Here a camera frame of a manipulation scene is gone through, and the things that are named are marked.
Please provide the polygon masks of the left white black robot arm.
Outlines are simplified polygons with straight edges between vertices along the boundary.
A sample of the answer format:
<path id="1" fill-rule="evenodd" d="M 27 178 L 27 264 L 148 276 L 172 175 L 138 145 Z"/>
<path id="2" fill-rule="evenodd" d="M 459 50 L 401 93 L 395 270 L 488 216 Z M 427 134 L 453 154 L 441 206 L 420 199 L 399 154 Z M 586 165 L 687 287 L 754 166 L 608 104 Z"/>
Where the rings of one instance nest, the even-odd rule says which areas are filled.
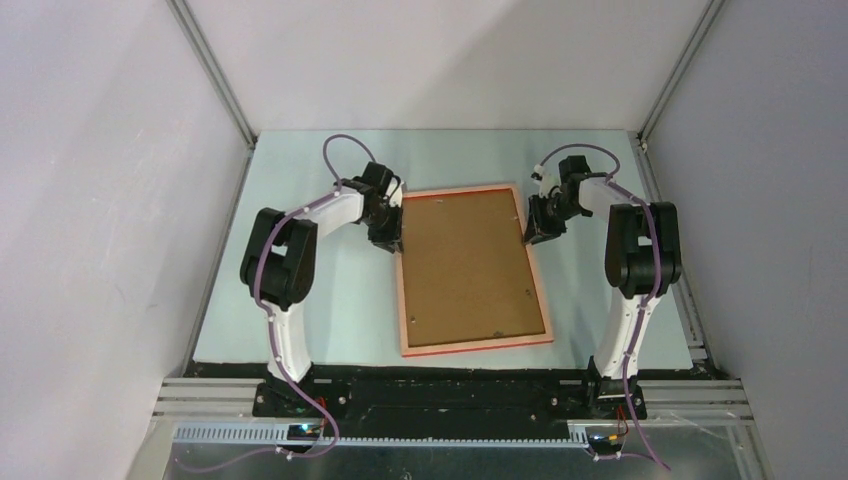
<path id="1" fill-rule="evenodd" d="M 367 228 L 368 241 L 390 254 L 403 251 L 404 182 L 387 166 L 371 162 L 362 174 L 340 179 L 323 196 L 290 212 L 260 210 L 245 248 L 239 276 L 266 314 L 271 376 L 285 380 L 277 402 L 292 416 L 316 403 L 304 382 L 312 367 L 306 345 L 304 301 L 312 289 L 319 241 L 348 224 Z"/>

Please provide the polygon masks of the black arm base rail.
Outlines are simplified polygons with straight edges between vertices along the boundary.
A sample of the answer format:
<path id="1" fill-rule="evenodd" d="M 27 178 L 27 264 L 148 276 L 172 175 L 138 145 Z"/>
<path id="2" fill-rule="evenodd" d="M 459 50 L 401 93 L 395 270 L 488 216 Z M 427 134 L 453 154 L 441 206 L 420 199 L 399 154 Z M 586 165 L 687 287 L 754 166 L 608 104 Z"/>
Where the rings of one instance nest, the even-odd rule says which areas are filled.
<path id="1" fill-rule="evenodd" d="M 590 407 L 583 370 L 314 365 L 297 387 L 266 365 L 193 362 L 189 378 L 256 379 L 251 412 L 294 418 L 304 436 L 564 438 L 577 420 L 644 420 L 644 396 Z"/>

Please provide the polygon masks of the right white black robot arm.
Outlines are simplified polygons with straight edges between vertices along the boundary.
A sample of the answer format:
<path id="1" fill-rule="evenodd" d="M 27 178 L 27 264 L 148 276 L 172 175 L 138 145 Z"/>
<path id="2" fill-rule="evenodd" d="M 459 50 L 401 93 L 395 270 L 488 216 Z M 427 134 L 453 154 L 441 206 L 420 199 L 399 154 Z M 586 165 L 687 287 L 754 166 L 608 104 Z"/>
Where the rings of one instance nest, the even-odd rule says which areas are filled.
<path id="1" fill-rule="evenodd" d="M 581 155 L 561 160 L 555 175 L 538 164 L 531 178 L 539 191 L 528 199 L 525 244 L 560 237 L 574 217 L 607 225 L 609 318 L 581 384 L 585 411 L 606 418 L 633 399 L 644 333 L 656 306 L 682 274 L 677 209 L 671 202 L 645 201 L 616 183 L 612 174 L 592 171 Z"/>

